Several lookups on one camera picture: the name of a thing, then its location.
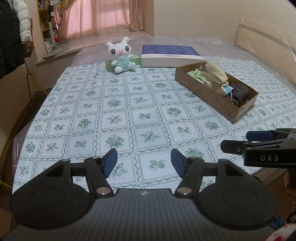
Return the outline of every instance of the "cardboard box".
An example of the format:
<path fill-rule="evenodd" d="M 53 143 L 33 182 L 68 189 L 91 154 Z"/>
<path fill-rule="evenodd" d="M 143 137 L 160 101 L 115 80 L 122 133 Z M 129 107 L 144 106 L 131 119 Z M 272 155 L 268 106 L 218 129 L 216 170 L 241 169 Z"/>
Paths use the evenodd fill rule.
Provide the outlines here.
<path fill-rule="evenodd" d="M 143 45 L 142 67 L 180 67 L 186 64 L 203 62 L 194 48 L 178 45 Z"/>
<path fill-rule="evenodd" d="M 175 79 L 186 88 L 191 90 L 197 96 L 202 98 L 205 102 L 211 105 L 215 110 L 220 112 L 226 119 L 228 119 L 231 123 L 234 123 L 239 118 L 241 118 L 255 103 L 258 92 L 252 89 L 250 86 L 246 85 L 249 90 L 249 95 L 247 97 L 247 101 L 240 107 L 236 107 L 230 101 L 228 101 L 223 96 L 217 94 L 211 88 L 207 87 L 206 85 L 202 84 L 201 82 L 197 81 L 195 78 L 189 76 L 189 71 L 194 71 L 197 68 L 201 71 L 207 72 L 205 65 L 207 62 L 201 62 L 198 64 L 189 64 L 179 68 L 176 68 L 176 76 Z M 240 80 L 234 78 L 232 75 L 227 74 L 228 83 L 243 83 Z"/>
<path fill-rule="evenodd" d="M 113 60 L 107 60 L 106 61 L 106 70 L 108 70 L 108 72 L 114 71 L 114 69 L 115 69 L 115 66 L 111 65 L 112 61 Z M 133 58 L 131 59 L 131 62 L 136 63 L 136 65 L 141 65 L 141 57 L 134 54 Z"/>

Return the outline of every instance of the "striped green shirt on toy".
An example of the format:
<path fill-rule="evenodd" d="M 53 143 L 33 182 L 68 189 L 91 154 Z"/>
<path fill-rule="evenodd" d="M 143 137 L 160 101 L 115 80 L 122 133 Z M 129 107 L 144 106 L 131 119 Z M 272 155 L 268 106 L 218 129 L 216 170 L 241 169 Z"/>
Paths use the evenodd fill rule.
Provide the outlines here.
<path fill-rule="evenodd" d="M 130 59 L 128 57 L 123 57 L 117 60 L 116 67 L 119 66 L 122 68 L 122 71 L 127 71 L 128 70 L 128 65 L 130 63 Z"/>

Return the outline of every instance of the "blue book cover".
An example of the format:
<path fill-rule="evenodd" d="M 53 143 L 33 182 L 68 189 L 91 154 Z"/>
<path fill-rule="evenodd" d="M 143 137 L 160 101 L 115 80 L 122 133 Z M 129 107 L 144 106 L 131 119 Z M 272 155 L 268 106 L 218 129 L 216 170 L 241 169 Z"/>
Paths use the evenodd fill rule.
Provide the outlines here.
<path fill-rule="evenodd" d="M 177 54 L 177 55 L 196 55 L 198 52 L 192 47 L 178 45 L 143 45 L 142 54 Z"/>

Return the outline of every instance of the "windowsill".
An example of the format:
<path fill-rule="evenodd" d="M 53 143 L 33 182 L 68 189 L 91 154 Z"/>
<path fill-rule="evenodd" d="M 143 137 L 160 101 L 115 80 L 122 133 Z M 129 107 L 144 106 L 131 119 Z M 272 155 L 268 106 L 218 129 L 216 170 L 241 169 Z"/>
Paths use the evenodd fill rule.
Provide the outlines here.
<path fill-rule="evenodd" d="M 119 32 L 119 33 L 113 33 L 113 34 L 105 34 L 105 35 L 100 35 L 100 36 L 91 36 L 91 37 L 86 37 L 86 38 L 81 38 L 81 39 L 75 39 L 75 40 L 61 40 L 63 45 L 69 46 L 67 50 L 64 52 L 61 52 L 57 55 L 54 56 L 54 58 L 74 53 L 74 52 L 79 52 L 82 50 L 84 47 L 92 46 L 92 45 L 97 45 L 97 44 L 102 44 L 106 43 L 108 41 L 114 41 L 117 39 L 122 39 L 124 36 L 129 37 L 129 39 L 135 39 L 135 38 L 140 38 L 140 37 L 151 37 L 149 33 L 146 31 L 127 31 L 127 32 Z M 36 61 L 36 64 L 40 64 L 42 62 L 47 61 L 46 59 L 39 59 Z"/>

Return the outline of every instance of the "stuffed bunny toy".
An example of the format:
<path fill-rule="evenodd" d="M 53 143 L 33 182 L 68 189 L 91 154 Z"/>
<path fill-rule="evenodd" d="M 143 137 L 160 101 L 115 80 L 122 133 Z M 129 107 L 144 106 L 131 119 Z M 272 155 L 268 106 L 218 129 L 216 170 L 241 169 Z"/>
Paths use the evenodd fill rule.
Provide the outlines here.
<path fill-rule="evenodd" d="M 108 47 L 108 55 L 115 56 L 117 59 L 113 60 L 111 65 L 116 66 L 114 72 L 121 73 L 129 69 L 135 68 L 136 64 L 130 60 L 133 58 L 131 52 L 131 47 L 127 44 L 129 41 L 128 37 L 124 37 L 121 43 L 113 44 L 107 42 L 106 46 Z"/>

